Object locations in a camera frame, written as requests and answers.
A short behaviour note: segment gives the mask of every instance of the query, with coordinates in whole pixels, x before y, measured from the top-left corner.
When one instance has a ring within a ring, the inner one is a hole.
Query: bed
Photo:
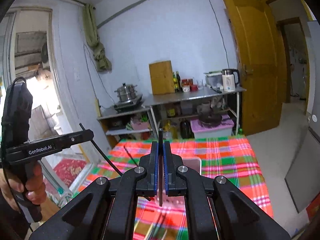
[[[210,178],[224,175],[273,217],[265,180],[245,136],[173,140],[170,144],[174,154],[186,158],[199,157],[202,164],[201,175]],[[108,157],[121,172],[136,166],[124,150],[124,146],[138,162],[141,156],[150,153],[151,141],[124,140],[110,151]],[[92,170],[77,193],[100,176],[113,179],[118,177],[118,174],[108,163],[103,162]],[[145,198],[139,197],[133,239],[150,239],[151,234],[153,239],[188,239],[185,209],[168,209],[165,205],[160,208],[154,200],[148,202]]]

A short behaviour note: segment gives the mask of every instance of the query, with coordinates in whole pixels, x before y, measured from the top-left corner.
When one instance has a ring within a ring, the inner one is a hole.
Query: dark bottle
[[[181,78],[179,76],[179,72],[177,71],[177,83],[178,83],[178,89],[180,92],[182,92],[182,85],[181,85]]]

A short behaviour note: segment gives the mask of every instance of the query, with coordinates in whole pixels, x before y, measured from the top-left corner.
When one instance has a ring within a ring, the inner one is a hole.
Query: white tile floor
[[[304,102],[283,104],[278,127],[248,136],[266,180],[274,219],[292,236],[308,222],[306,211],[297,213],[284,177],[308,129]]]

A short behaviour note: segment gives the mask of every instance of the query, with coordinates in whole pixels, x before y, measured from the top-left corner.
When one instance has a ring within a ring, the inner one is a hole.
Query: electrical wire
[[[27,81],[24,77],[17,77],[13,82],[12,82],[12,85],[10,87],[10,90],[7,92],[7,95],[8,95],[8,106],[7,106],[7,111],[6,111],[6,114],[7,113],[10,113],[10,108],[11,108],[11,104],[12,104],[12,91],[13,91],[13,87],[15,85],[15,83],[18,81],[18,80],[23,80],[23,82],[25,82],[25,84],[27,84]],[[5,145],[5,142],[6,142],[6,137],[7,137],[7,126],[8,125],[11,125],[10,122],[4,122],[2,121],[2,126],[3,126],[3,133],[2,133],[2,141],[1,141],[1,163],[2,163],[2,170],[3,170],[3,174],[4,174],[4,178],[5,178],[5,181],[9,187],[9,190],[11,192],[11,195],[14,199],[14,202],[16,203],[18,209],[19,209],[19,212],[20,214],[23,214],[22,212],[22,209],[21,207],[19,206],[19,203],[17,201],[17,198],[10,186],[10,183],[9,183],[9,179],[8,179],[8,175],[7,175],[7,172],[6,172],[6,159],[5,159],[5,155],[6,155],[6,145]],[[31,228],[31,224],[29,224],[29,228],[31,230],[31,232],[33,232],[33,229]]]
[[[214,10],[214,8],[213,8],[212,3],[211,3],[210,0],[209,0],[209,3],[210,3],[210,5],[211,5],[212,11],[214,12],[214,16],[216,17],[216,21],[217,21],[217,24],[218,24],[218,27],[219,27],[219,32],[220,32],[220,35],[221,35],[221,38],[222,38],[222,43],[223,43],[224,51],[226,52],[226,58],[227,58],[228,68],[230,68],[230,66],[229,66],[229,60],[228,60],[228,53],[227,53],[226,46],[225,46],[225,44],[224,44],[224,39],[223,39],[223,35],[222,35],[222,32],[221,32],[220,24],[219,24],[219,22],[218,22],[217,14],[216,14],[216,12],[215,12],[215,10]]]
[[[85,44],[83,44],[83,49],[84,49],[84,48],[86,48],[86,49],[87,49],[87,51],[88,51],[88,53],[89,53],[90,60],[91,60],[92,64],[95,66],[95,63],[93,62],[93,60],[92,60],[92,58],[91,58],[91,53],[90,53],[90,51],[89,51],[88,47],[87,47]],[[91,75],[90,75],[89,66],[88,66],[88,62],[87,62],[87,57],[85,57],[85,60],[86,60],[86,63],[87,63],[87,69],[88,69],[88,72],[89,72],[89,76],[90,76],[91,84],[92,84],[92,86],[93,86],[93,82],[92,82],[92,78],[91,78]],[[110,96],[110,94],[108,93],[108,91],[107,91],[106,87],[105,87],[105,86],[104,86],[104,84],[103,84],[103,81],[102,81],[102,79],[101,79],[101,77],[100,77],[99,73],[97,73],[97,74],[98,74],[98,76],[99,76],[99,79],[100,79],[100,81],[101,81],[101,84],[102,84],[102,86],[103,86],[103,88],[104,88],[105,92],[107,93],[107,95],[111,98],[111,100],[112,100],[112,101],[113,101],[113,103],[115,104],[116,102],[113,100],[113,98],[112,98],[112,97]]]

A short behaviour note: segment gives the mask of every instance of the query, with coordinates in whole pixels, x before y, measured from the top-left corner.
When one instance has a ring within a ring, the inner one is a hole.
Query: human hand
[[[8,181],[10,187],[18,192],[24,191],[24,185],[18,179],[17,176],[13,175],[10,171],[6,170]],[[45,184],[43,182],[42,168],[39,163],[37,163],[33,168],[34,176],[28,179],[26,182],[26,197],[35,205],[40,205],[45,202],[47,198],[47,193],[45,192]],[[4,199],[7,203],[16,211],[19,211],[17,204],[12,197],[9,186],[5,180],[3,169],[0,169],[0,188]]]

